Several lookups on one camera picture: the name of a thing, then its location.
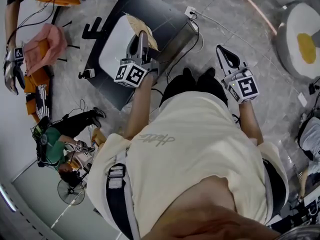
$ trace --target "orange light strip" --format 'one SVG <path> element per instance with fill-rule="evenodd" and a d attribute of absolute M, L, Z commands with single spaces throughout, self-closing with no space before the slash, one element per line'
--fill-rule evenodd
<path fill-rule="evenodd" d="M 264 19 L 264 21 L 269 25 L 270 29 L 274 33 L 274 35 L 277 35 L 277 31 L 275 27 L 271 24 L 271 22 L 268 20 L 266 15 L 258 8 L 258 6 L 252 1 L 252 0 L 247 0 L 254 8 L 255 10 L 261 15 L 261 17 Z"/>

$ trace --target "pink cloth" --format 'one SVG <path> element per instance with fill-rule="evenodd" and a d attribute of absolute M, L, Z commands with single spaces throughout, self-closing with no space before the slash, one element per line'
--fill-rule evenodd
<path fill-rule="evenodd" d="M 44 39 L 49 43 L 49 50 L 42 58 L 38 42 Z M 63 28 L 45 23 L 42 30 L 23 47 L 27 75 L 30 76 L 43 66 L 54 64 L 67 45 Z"/>

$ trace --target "green t-shirt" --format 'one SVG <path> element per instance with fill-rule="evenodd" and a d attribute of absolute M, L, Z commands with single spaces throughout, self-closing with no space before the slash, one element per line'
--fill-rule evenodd
<path fill-rule="evenodd" d="M 45 153 L 46 161 L 52 164 L 59 161 L 58 165 L 56 166 L 56 168 L 58 168 L 59 165 L 66 162 L 65 155 L 64 155 L 65 143 L 58 140 L 61 134 L 54 127 L 49 127 L 45 131 L 45 134 L 48 140 L 48 143 L 46 144 L 46 153 Z"/>

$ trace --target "black table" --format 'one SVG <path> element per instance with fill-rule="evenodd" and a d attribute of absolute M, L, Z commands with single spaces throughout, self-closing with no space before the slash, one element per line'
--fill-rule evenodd
<path fill-rule="evenodd" d="M 151 29 L 160 51 L 153 59 L 160 63 L 161 73 L 197 33 L 185 14 L 161 0 L 119 0 L 103 24 L 101 32 L 92 35 L 91 39 L 96 41 L 85 66 L 85 69 L 95 70 L 95 77 L 88 81 L 118 110 L 128 103 L 135 89 L 115 83 L 100 67 L 99 57 L 114 26 L 125 14 L 142 20 Z"/>

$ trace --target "cream t-shirt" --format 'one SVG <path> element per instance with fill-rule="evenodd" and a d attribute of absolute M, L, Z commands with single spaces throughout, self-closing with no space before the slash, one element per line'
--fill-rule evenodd
<path fill-rule="evenodd" d="M 115 156 L 127 147 L 126 167 L 141 237 L 178 196 L 209 176 L 227 178 L 240 215 L 266 223 L 263 157 L 288 187 L 276 146 L 267 142 L 254 145 L 217 97 L 184 92 L 165 102 L 158 117 L 132 141 L 111 134 L 92 165 L 87 194 L 116 229 L 107 212 L 107 173 Z"/>

